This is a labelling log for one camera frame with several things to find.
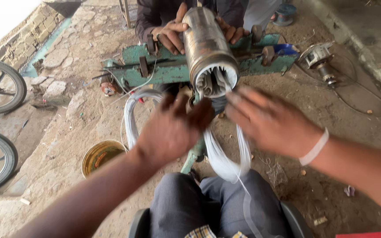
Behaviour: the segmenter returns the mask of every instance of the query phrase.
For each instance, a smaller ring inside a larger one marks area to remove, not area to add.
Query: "metal bucket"
[[[214,13],[204,7],[191,8],[182,22],[189,25],[183,40],[191,84],[204,97],[225,95],[224,83],[234,88],[239,69]]]
[[[82,175],[87,178],[103,164],[123,152],[123,146],[117,141],[103,141],[95,144],[83,157]]]

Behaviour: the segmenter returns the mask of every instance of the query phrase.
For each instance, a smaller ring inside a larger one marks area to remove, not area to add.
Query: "rubber wheel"
[[[7,113],[22,104],[27,93],[26,82],[17,70],[2,61],[0,61],[0,70],[8,74],[16,85],[14,98],[9,103],[0,106],[0,113]]]
[[[17,166],[18,154],[14,144],[5,136],[0,134],[0,149],[3,152],[4,166],[0,171],[0,185],[7,181]]]

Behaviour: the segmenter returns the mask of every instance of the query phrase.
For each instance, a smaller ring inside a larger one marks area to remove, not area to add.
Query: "yellow bucket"
[[[124,152],[118,141],[103,141],[92,146],[82,160],[82,175],[87,178],[91,173],[112,158]]]

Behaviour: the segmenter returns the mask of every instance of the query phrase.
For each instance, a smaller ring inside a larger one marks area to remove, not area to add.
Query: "white wristband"
[[[324,130],[324,134],[321,136],[320,140],[318,140],[317,144],[306,154],[304,157],[299,158],[299,162],[302,166],[308,165],[311,163],[315,157],[320,153],[320,151],[323,149],[324,145],[329,140],[329,131],[327,128]]]

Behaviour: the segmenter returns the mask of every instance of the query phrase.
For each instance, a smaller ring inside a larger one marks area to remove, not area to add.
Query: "stone wall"
[[[16,70],[20,69],[64,18],[48,4],[41,3],[20,29],[0,41],[0,60]]]

